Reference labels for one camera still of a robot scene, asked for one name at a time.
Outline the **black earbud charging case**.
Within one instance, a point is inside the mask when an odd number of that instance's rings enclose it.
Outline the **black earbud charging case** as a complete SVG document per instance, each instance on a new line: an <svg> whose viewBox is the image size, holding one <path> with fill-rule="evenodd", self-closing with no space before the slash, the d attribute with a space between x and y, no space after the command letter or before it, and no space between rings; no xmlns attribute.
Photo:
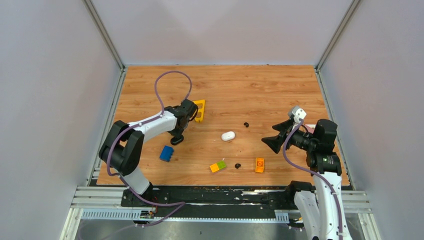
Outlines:
<svg viewBox="0 0 424 240"><path fill-rule="evenodd" d="M183 135L179 135L179 136L172 137L171 140L170 140L170 143L173 146L176 146L176 145L180 144L183 141L184 141L184 136Z"/></svg>

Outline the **white earbud charging case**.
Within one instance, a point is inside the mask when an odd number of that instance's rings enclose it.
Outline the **white earbud charging case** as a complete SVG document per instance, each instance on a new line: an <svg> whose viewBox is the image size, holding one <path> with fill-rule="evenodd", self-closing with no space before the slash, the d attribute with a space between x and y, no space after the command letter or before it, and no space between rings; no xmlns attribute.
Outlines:
<svg viewBox="0 0 424 240"><path fill-rule="evenodd" d="M234 131L227 131L221 135L221 140L224 142L228 142L233 140L236 137L236 133Z"/></svg>

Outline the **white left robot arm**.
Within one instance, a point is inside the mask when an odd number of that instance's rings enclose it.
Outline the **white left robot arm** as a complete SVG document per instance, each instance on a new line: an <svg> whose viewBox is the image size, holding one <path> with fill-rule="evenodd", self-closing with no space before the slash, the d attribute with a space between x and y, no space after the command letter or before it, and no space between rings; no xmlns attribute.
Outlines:
<svg viewBox="0 0 424 240"><path fill-rule="evenodd" d="M103 141L98 157L109 168L117 171L123 183L134 193L134 200L140 206L149 206L153 193L151 182L139 169L143 144L162 133L169 133L170 143L175 146L184 140L183 132L196 114L198 106L185 99L177 106L167 106L162 112L140 121L125 123L116 121Z"/></svg>

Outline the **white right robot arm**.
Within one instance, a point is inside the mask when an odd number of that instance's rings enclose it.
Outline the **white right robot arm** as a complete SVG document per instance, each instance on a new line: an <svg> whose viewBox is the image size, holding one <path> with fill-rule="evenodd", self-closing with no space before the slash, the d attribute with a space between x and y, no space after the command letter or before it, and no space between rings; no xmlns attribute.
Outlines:
<svg viewBox="0 0 424 240"><path fill-rule="evenodd" d="M299 210L309 240L350 240L341 197L342 166L334 152L338 126L320 119L310 133L301 131L302 125L290 118L272 126L278 135L262 138L274 153L282 153L287 163L313 178L313 183L292 181L285 195L286 204ZM287 150L291 146L306 152L307 167L289 160Z"/></svg>

